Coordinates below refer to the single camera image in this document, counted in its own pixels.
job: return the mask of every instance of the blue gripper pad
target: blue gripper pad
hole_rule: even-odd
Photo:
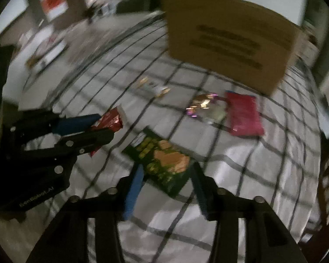
[[[217,190],[216,182],[213,178],[205,176],[198,162],[195,161],[190,169],[191,181],[201,214],[208,221],[217,220],[214,204],[214,191]]]
[[[74,118],[62,118],[57,125],[52,128],[52,133],[61,136],[83,132],[92,126],[101,116],[99,114],[79,116]]]
[[[133,214],[135,202],[138,198],[142,187],[142,181],[144,178],[144,169],[141,164],[139,164],[138,169],[134,175],[133,181],[129,188],[129,191],[125,197],[124,202],[124,212],[122,214],[123,220],[128,220]]]

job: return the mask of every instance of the checkered tablecloth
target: checkered tablecloth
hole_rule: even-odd
[[[171,91],[161,99],[151,98],[137,88],[144,76]],[[67,116],[103,114],[121,105],[127,119],[113,141],[92,158],[78,157],[71,186],[46,202],[46,225],[69,196],[97,196],[128,175],[132,161],[121,151],[148,125],[196,158],[219,187],[244,198],[263,196],[298,240],[315,201],[320,160],[318,115],[308,78],[290,68],[274,94],[262,96],[223,75],[169,57],[164,20],[137,27],[66,78],[49,101],[54,111]],[[256,96],[264,136],[234,137],[228,121],[208,125],[186,116],[185,109],[196,95],[224,95],[226,90]],[[51,146],[55,140],[48,135],[33,146]],[[209,257],[215,226],[201,216],[188,181],[176,198],[145,183],[132,218],[118,229],[128,262],[202,263]],[[239,229],[239,260],[243,260],[243,223]],[[91,262],[95,261],[94,235],[91,220]]]

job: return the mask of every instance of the green snack package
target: green snack package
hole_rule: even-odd
[[[123,153],[141,163],[145,174],[168,196],[175,197],[190,177],[194,160],[148,127],[129,144]]]

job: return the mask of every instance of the chair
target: chair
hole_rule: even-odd
[[[316,230],[305,231],[312,234],[307,243],[299,243],[308,263],[321,262],[329,250],[329,139],[326,139],[323,133],[321,134],[321,161],[317,199],[320,209],[320,224]]]

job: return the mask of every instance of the pink package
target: pink package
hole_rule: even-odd
[[[226,92],[231,135],[249,136],[265,133],[257,111],[256,97]]]

